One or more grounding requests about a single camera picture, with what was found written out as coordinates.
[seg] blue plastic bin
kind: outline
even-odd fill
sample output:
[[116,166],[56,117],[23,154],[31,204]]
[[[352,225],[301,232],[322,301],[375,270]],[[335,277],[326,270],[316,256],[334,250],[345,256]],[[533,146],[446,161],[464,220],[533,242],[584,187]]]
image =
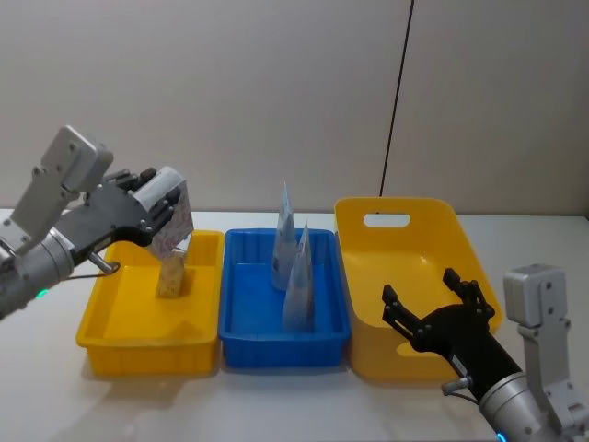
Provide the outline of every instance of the blue plastic bin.
[[[219,316],[228,366],[338,366],[350,324],[341,288],[335,238],[309,229],[315,290],[315,330],[283,331],[284,292],[271,285],[273,228],[229,230]],[[297,240],[302,229],[297,229]]]

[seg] yellow basket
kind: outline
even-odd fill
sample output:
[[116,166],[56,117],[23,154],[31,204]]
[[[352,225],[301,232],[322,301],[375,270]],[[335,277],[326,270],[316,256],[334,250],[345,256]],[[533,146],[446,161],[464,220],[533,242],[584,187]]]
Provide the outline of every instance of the yellow basket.
[[182,297],[156,297],[160,264],[147,250],[118,242],[107,261],[121,263],[97,280],[77,333],[96,375],[206,375],[216,367],[225,237],[194,231]]
[[[441,356],[415,352],[382,320],[381,299],[383,286],[391,284],[418,318],[457,304],[457,296],[442,282],[445,268],[452,267],[463,279],[479,281],[496,312],[491,330],[499,327],[501,308],[452,207],[426,198],[345,198],[336,203],[335,214],[348,286],[353,370],[376,381],[455,378]],[[408,215],[409,223],[369,227],[364,218],[371,214]]]

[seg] cable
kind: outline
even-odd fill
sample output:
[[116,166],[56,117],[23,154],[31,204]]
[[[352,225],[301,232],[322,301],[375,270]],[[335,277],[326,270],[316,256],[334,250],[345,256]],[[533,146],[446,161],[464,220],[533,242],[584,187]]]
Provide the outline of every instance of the cable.
[[80,274],[78,276],[70,276],[69,278],[65,279],[65,281],[72,281],[74,279],[104,278],[105,276],[111,276],[112,274],[115,274],[121,268],[121,264],[119,262],[109,262],[109,264],[114,267],[114,272],[112,273]]
[[398,67],[397,90],[395,92],[395,101],[393,103],[393,115],[391,116],[390,128],[388,130],[387,152],[385,153],[385,166],[383,167],[383,178],[380,181],[380,192],[378,193],[378,196],[383,196],[383,190],[385,188],[385,177],[387,176],[388,154],[390,152],[390,144],[391,144],[391,141],[393,138],[393,126],[395,125],[395,117],[397,116],[398,93],[401,89],[401,78],[403,77],[403,66],[405,65],[405,54],[407,53],[407,42],[409,41],[409,29],[411,27],[411,19],[413,17],[414,4],[415,4],[415,0],[411,0],[411,5],[409,8],[409,17],[407,19],[407,30],[405,32],[405,41],[403,42],[403,54],[401,55],[401,64]]
[[474,403],[475,405],[479,405],[477,400],[472,399],[471,397],[467,396],[466,394],[452,392],[452,393],[445,394],[445,396],[456,396],[457,398],[464,399],[465,401],[470,401],[470,402]]

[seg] gray robot arm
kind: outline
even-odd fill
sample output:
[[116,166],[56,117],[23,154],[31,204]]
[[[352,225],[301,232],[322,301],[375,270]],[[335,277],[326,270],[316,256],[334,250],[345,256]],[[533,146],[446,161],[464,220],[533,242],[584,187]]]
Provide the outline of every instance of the gray robot arm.
[[[522,423],[524,416],[537,416],[523,426],[517,440],[551,440],[549,433],[555,437],[552,440],[586,440],[589,406],[569,373],[567,334],[571,321],[567,318],[564,271],[534,264],[508,272],[503,285],[507,317],[519,324],[517,330],[524,337],[525,377],[520,378],[520,384],[536,403],[527,401],[526,406],[514,410],[513,417],[506,414],[505,420]],[[517,395],[512,396],[510,401],[518,401]]]
[[394,289],[383,290],[383,320],[418,352],[444,357],[460,379],[444,395],[468,389],[501,442],[589,440],[589,407],[569,375],[565,277],[562,269],[531,265],[504,277],[507,316],[524,337],[526,372],[489,332],[494,311],[476,281],[446,269],[443,281],[461,304],[418,318]]
[[[14,212],[0,225],[0,319],[86,260],[116,271],[98,253],[127,240],[146,247],[172,218],[183,177],[172,168],[104,176],[107,148],[70,126],[60,129]],[[85,201],[63,214],[68,203]]]

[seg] tabletop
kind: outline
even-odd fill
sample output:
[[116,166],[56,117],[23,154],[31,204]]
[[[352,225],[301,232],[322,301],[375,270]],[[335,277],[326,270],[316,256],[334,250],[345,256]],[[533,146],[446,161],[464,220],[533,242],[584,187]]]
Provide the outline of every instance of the tabletop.
[[[0,210],[0,215],[7,215]],[[276,227],[266,213],[193,213],[197,228]],[[503,274],[544,262],[567,275],[572,376],[589,393],[589,221],[581,216],[462,215],[463,228],[504,305]],[[296,214],[335,229],[333,214]],[[89,263],[75,274],[94,273]],[[94,282],[63,282],[0,322],[0,440],[23,442],[493,440],[475,405],[438,385],[376,385],[348,367],[232,371],[209,378],[94,378],[75,333]],[[497,339],[520,365],[522,338]]]

